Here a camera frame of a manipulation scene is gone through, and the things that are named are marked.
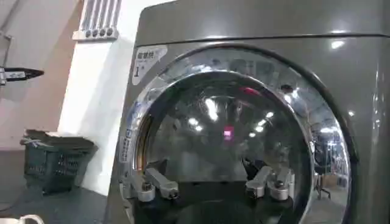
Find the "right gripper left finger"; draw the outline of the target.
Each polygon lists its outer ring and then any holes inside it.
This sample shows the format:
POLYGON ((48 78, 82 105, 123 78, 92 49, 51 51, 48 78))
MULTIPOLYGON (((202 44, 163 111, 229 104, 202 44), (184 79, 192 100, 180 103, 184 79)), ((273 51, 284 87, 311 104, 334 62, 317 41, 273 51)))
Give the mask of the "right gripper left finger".
POLYGON ((179 184, 165 176, 167 159, 153 161, 144 170, 127 170, 120 182, 120 194, 123 199, 135 198, 140 202, 151 202, 156 197, 156 190, 167 200, 179 196, 179 184))

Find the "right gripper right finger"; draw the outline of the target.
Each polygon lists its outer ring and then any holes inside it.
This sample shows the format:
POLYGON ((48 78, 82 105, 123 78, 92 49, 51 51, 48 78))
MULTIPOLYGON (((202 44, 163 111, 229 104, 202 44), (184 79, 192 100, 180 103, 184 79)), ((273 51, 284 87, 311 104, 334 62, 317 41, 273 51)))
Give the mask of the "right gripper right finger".
POLYGON ((276 201, 294 199, 295 174, 289 167, 274 169, 262 160, 243 159, 246 191, 252 198, 263 198, 268 192, 276 201))

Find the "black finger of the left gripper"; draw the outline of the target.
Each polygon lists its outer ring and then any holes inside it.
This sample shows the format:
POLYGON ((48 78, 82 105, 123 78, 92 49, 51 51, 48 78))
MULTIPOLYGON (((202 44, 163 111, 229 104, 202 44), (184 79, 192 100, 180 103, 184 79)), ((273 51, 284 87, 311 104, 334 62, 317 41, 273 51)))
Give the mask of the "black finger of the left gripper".
POLYGON ((1 86, 7 82, 18 82, 33 79, 44 75, 44 71, 31 68, 1 67, 1 86))

